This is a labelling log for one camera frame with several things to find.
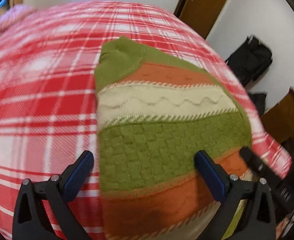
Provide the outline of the green striped knit sweater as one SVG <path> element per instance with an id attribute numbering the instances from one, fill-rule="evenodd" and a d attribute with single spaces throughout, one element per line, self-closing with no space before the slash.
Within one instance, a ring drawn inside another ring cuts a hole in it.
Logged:
<path id="1" fill-rule="evenodd" d="M 197 238 L 219 203 L 194 155 L 248 178 L 246 112 L 206 70 L 127 37 L 103 45 L 94 77 L 106 238 Z"/>

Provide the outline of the brown wooden dresser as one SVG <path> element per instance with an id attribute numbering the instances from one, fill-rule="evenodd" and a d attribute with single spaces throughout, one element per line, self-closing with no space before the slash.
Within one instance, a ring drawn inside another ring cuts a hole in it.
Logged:
<path id="1" fill-rule="evenodd" d="M 263 127 L 294 158 L 294 89 L 261 116 Z"/>

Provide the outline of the black bag on floor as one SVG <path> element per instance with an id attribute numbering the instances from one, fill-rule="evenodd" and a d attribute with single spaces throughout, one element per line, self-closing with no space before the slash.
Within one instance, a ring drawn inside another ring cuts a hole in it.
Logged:
<path id="1" fill-rule="evenodd" d="M 248 93 L 248 95 L 255 105 L 259 116 L 262 116 L 266 110 L 267 93 Z"/>

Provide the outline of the red plaid bed cover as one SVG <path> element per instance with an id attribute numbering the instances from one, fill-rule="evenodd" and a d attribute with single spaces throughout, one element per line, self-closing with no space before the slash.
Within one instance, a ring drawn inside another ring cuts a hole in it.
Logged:
<path id="1" fill-rule="evenodd" d="M 95 68 L 106 42 L 127 37 L 209 72 L 242 106 L 249 147 L 279 177 L 289 153 L 263 128 L 246 90 L 205 40 L 152 5 L 78 2 L 37 10 L 0 34 L 0 237 L 12 238 L 24 179 L 62 174 L 84 151 L 94 167 L 68 203 L 90 239 L 107 239 L 99 187 Z"/>

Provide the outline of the black folded stroller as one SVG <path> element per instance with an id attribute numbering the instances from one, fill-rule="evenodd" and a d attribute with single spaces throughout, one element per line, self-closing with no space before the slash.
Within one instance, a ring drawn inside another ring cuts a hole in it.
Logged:
<path id="1" fill-rule="evenodd" d="M 246 40 L 225 60 L 243 87 L 259 79 L 272 62 L 272 51 L 254 35 L 247 36 Z"/>

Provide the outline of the brown wooden door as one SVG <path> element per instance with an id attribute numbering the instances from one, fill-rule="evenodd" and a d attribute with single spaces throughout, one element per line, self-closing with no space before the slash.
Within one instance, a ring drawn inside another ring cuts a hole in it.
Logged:
<path id="1" fill-rule="evenodd" d="M 206 38 L 227 0 L 179 0 L 174 15 Z"/>

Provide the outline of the pink pillow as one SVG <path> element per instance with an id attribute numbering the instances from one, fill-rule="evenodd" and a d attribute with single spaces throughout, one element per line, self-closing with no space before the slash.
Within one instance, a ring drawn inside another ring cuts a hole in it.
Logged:
<path id="1" fill-rule="evenodd" d="M 0 17 L 0 34 L 7 30 L 10 26 L 36 11 L 36 7 L 25 4 L 15 5 Z"/>

